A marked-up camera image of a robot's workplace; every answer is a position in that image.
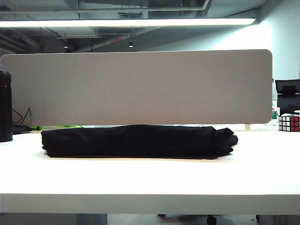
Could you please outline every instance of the white wall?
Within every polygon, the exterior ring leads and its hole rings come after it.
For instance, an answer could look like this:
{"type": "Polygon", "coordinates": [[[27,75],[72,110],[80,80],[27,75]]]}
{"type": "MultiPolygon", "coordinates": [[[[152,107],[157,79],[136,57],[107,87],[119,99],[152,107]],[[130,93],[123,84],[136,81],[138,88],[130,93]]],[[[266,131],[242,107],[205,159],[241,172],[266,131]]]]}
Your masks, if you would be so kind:
{"type": "Polygon", "coordinates": [[[145,51],[269,49],[274,79],[299,79],[300,0],[284,0],[260,23],[223,30],[145,51]]]}

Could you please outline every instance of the black water bottle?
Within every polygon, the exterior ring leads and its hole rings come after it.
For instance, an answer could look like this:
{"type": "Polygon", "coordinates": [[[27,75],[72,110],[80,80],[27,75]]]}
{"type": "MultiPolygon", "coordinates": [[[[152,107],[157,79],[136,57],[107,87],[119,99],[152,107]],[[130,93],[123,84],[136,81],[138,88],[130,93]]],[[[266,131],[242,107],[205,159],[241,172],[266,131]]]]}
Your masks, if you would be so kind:
{"type": "Polygon", "coordinates": [[[9,72],[0,70],[0,142],[13,139],[11,76],[9,72]]]}

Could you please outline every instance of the fluorescent light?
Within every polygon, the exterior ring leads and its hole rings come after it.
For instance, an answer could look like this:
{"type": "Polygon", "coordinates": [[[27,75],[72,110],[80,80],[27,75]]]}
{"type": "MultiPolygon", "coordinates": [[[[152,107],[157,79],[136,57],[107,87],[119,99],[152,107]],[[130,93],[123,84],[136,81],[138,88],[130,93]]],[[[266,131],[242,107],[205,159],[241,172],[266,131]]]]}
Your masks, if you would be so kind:
{"type": "Polygon", "coordinates": [[[159,20],[41,20],[0,21],[0,27],[149,27],[149,26],[205,26],[250,25],[255,19],[159,19],[159,20]]]}

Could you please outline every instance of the ceiling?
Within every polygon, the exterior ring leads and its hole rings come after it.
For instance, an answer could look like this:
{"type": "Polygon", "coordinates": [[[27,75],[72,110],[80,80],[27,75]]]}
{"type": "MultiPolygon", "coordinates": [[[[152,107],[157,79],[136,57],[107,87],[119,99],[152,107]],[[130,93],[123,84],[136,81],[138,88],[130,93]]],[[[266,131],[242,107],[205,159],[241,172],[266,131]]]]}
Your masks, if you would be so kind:
{"type": "MultiPolygon", "coordinates": [[[[1,0],[0,19],[222,18],[259,8],[266,2],[267,0],[1,0]],[[205,9],[191,11],[187,7],[205,9]],[[185,11],[179,11],[180,8],[185,8],[185,11]]],[[[228,27],[2,28],[0,48],[3,53],[142,51],[225,28],[228,27]],[[128,47],[129,41],[134,43],[133,48],[128,47]]]]}

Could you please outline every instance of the black fabric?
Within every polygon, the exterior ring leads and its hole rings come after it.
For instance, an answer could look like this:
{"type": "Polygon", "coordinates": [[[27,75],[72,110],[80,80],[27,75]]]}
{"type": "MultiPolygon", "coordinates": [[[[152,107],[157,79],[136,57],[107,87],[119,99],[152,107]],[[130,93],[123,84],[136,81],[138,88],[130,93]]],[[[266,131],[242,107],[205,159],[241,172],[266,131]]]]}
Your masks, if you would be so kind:
{"type": "Polygon", "coordinates": [[[19,135],[19,134],[23,134],[23,133],[27,133],[32,131],[32,128],[28,127],[28,126],[21,126],[21,125],[14,125],[13,126],[13,134],[14,135],[19,135]]]}
{"type": "Polygon", "coordinates": [[[43,131],[50,157],[202,158],[223,156],[238,142],[228,129],[128,125],[43,131]]]}

